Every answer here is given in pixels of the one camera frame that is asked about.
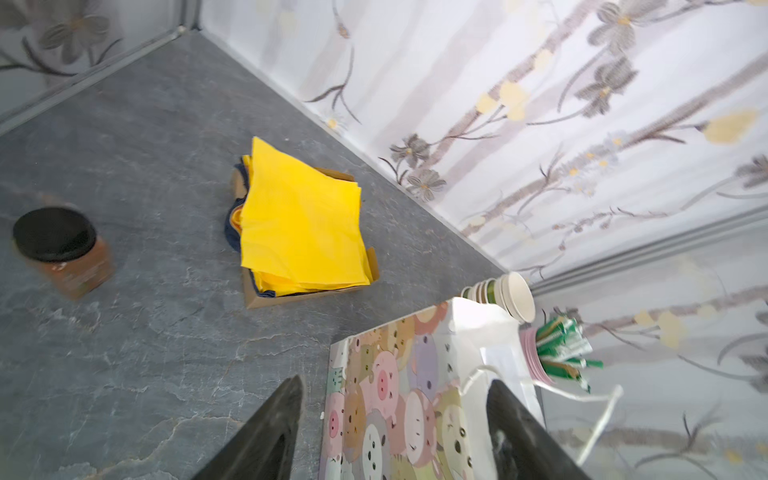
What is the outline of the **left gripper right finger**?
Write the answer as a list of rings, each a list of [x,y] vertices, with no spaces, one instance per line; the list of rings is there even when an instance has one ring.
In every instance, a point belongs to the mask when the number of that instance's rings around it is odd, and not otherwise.
[[[590,479],[501,380],[490,384],[486,415],[498,479]]]

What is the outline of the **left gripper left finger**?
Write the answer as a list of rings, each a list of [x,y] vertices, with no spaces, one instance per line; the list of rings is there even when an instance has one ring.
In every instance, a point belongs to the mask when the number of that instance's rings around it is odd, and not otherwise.
[[[276,480],[291,476],[304,384],[286,379],[194,480]]]

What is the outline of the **white paper bag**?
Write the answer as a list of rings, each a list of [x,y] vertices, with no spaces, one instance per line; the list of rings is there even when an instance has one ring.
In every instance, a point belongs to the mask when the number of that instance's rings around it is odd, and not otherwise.
[[[528,327],[539,328],[456,297],[335,343],[320,477],[498,479],[486,415],[491,382],[503,381],[545,430],[538,391],[556,390],[556,380],[530,376],[519,337]],[[622,393],[601,397],[602,415],[576,456],[557,443],[583,471]]]

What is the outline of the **bundle of wrapped straws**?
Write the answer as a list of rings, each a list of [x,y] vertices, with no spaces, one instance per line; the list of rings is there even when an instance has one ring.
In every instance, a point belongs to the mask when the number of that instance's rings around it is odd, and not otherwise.
[[[572,381],[590,393],[591,385],[584,371],[604,367],[602,361],[587,358],[592,352],[593,347],[575,318],[558,315],[535,331],[534,356],[547,380]]]

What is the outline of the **pink straw holder cup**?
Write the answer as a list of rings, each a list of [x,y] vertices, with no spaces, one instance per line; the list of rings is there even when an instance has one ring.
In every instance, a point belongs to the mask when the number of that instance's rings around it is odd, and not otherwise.
[[[554,386],[555,383],[545,372],[536,350],[536,329],[528,327],[519,331],[521,348],[523,355],[533,380],[548,386]]]

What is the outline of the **brown cardboard napkin tray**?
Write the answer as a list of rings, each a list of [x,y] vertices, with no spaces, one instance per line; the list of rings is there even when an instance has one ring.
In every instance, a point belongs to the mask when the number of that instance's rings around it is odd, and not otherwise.
[[[240,167],[235,167],[231,178],[232,189],[236,200],[243,198],[247,194],[246,181],[240,172]],[[376,255],[376,251],[373,247],[368,247],[366,250],[367,261],[371,272],[371,282],[373,285],[380,278],[379,263]],[[256,285],[252,280],[252,275],[248,269],[241,269],[243,293],[245,299],[246,309],[258,309],[264,307],[277,306],[287,303],[293,303],[302,300],[321,298],[329,295],[336,295],[341,293],[353,292],[367,288],[367,285],[349,287],[340,290],[331,291],[315,291],[309,293],[299,293],[295,295],[281,296],[281,297],[264,297],[259,294],[256,289]]]

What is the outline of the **stack of paper cups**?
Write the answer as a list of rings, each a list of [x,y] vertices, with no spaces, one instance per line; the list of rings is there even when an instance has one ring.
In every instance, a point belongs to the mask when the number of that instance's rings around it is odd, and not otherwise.
[[[521,323],[532,323],[536,318],[533,294],[526,279],[518,272],[466,286],[461,290],[460,297],[481,304],[497,305]]]

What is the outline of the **yellow napkin stack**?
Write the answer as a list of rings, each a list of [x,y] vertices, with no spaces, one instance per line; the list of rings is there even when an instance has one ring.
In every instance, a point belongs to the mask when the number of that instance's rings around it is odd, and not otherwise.
[[[360,231],[362,189],[260,138],[235,166],[224,222],[254,293],[267,299],[364,287],[375,280]]]

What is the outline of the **amber spice bottle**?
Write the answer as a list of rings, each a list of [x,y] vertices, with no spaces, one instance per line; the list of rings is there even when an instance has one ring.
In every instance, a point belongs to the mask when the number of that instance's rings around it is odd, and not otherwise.
[[[15,221],[12,236],[24,259],[71,299],[98,288],[115,271],[106,242],[93,223],[72,208],[29,211]]]

